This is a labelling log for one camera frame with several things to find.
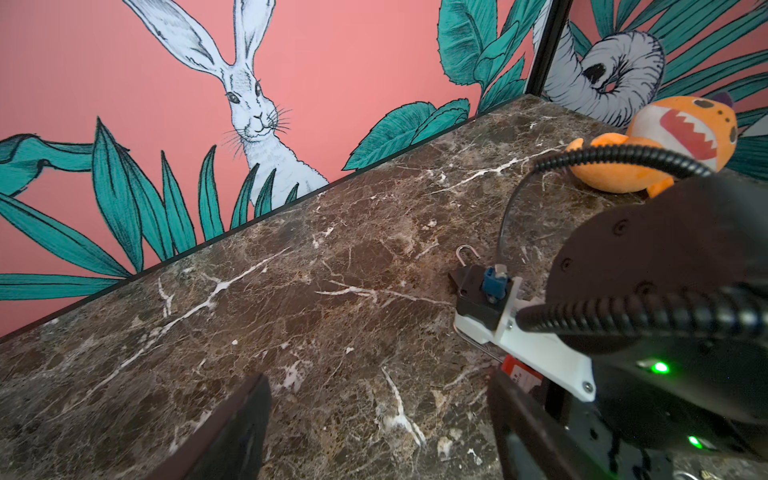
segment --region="blue connector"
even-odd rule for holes
[[[507,296],[508,281],[509,276],[506,273],[497,275],[493,267],[487,269],[482,281],[482,291],[488,295],[488,301],[496,303]]]

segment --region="rabbit ear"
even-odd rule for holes
[[[270,25],[275,0],[235,0],[236,62],[253,67],[253,55]]]
[[[171,0],[123,0],[152,35],[181,63],[223,80],[223,67],[216,43],[202,25]]]

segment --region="pink wall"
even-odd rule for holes
[[[214,37],[226,61],[234,41],[229,0],[178,0]],[[503,23],[513,0],[498,3]],[[384,114],[402,104],[440,106],[468,98],[444,75],[436,41],[440,0],[333,3],[279,0],[255,73],[265,95],[293,109],[281,135],[297,157],[329,181]],[[529,35],[515,63],[526,51]],[[221,83],[173,58],[120,0],[15,0],[0,6],[0,138],[34,133],[48,141],[91,143],[96,117],[155,185],[160,150],[197,219],[197,178],[204,155],[219,144],[215,174],[222,216],[230,214],[248,167],[221,144],[232,130]],[[125,254],[98,211],[91,174],[46,169],[17,198],[75,228],[124,265]],[[229,218],[223,218],[228,225]],[[61,260],[0,217],[0,273],[92,274]],[[157,257],[145,247],[146,266]],[[0,301],[0,336],[77,299]]]

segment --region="green led light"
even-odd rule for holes
[[[696,437],[688,437],[688,442],[690,442],[690,444],[696,447],[697,449],[704,448],[704,445],[701,445],[701,442],[699,442],[699,439],[697,439]]]
[[[650,368],[651,372],[659,373],[661,375],[670,372],[670,367],[664,362],[656,362],[654,366]]]

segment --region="rabbit illustration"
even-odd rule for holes
[[[275,135],[279,112],[253,76],[253,56],[270,24],[275,0],[235,0],[235,62],[229,65],[202,25],[172,0],[123,0],[152,35],[181,63],[221,80],[240,135],[248,167],[259,164],[251,191],[255,203],[262,185],[276,169],[272,207],[283,205],[298,184],[298,197],[328,184],[323,175],[299,161]]]

